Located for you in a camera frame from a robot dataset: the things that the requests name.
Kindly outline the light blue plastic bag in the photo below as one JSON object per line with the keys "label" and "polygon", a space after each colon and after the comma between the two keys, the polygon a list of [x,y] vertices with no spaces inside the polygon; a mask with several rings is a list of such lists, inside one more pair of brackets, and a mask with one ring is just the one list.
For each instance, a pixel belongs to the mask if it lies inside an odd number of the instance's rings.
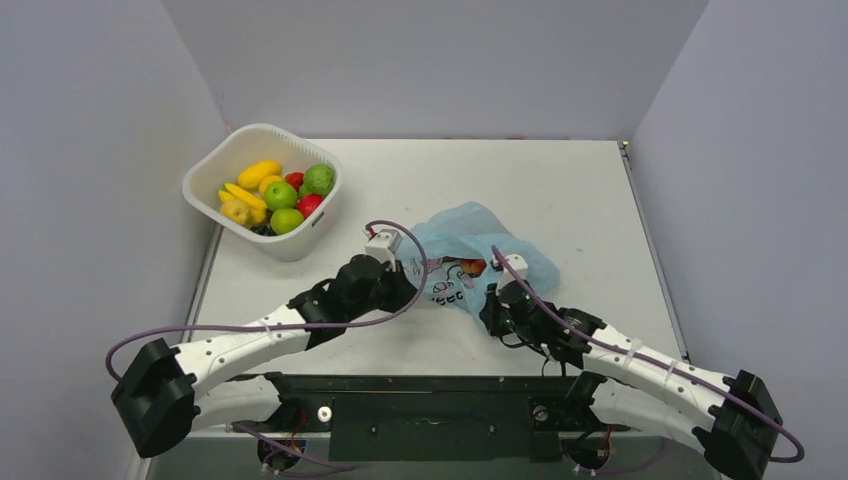
{"label": "light blue plastic bag", "polygon": [[443,210],[415,225],[412,232],[426,256],[421,257],[409,240],[402,241],[396,258],[406,278],[418,287],[426,275],[424,299],[462,311],[479,326],[484,325],[480,312],[486,303],[487,287],[498,282],[501,273],[487,267],[473,277],[462,270],[461,259],[490,263],[494,259],[491,248],[495,246],[505,256],[517,254],[526,260],[527,282],[538,294],[549,293],[560,283],[559,268],[541,250],[514,236],[492,211],[477,202]]}

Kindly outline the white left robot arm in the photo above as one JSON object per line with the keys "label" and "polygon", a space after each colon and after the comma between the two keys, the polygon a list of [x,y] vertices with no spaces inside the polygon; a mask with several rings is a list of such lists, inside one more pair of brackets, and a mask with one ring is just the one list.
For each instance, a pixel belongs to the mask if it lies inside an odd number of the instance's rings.
{"label": "white left robot arm", "polygon": [[160,331],[148,331],[147,343],[118,377],[112,403],[136,453],[158,456],[192,430],[225,422],[201,407],[203,396],[260,364],[366,327],[366,314],[382,311],[383,322],[399,316],[421,297],[425,284],[409,280],[398,261],[358,254],[335,276],[244,326],[210,325],[212,337],[177,345],[169,345]]}

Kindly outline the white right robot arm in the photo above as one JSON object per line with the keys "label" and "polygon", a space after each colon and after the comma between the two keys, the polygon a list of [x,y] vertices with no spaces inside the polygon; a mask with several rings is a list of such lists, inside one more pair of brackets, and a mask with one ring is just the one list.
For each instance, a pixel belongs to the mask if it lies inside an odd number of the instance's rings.
{"label": "white right robot arm", "polygon": [[537,302],[516,283],[490,285],[480,318],[494,337],[581,372],[564,400],[578,427],[595,421],[675,441],[730,479],[761,479],[783,421],[764,381],[677,361],[576,308]]}

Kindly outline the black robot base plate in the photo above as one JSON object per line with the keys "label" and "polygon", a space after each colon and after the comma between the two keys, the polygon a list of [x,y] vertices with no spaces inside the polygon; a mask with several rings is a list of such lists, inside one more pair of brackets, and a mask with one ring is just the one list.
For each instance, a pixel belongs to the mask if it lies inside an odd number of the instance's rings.
{"label": "black robot base plate", "polygon": [[557,461],[605,429],[592,382],[570,376],[268,373],[280,406],[261,433],[328,434],[334,462]]}

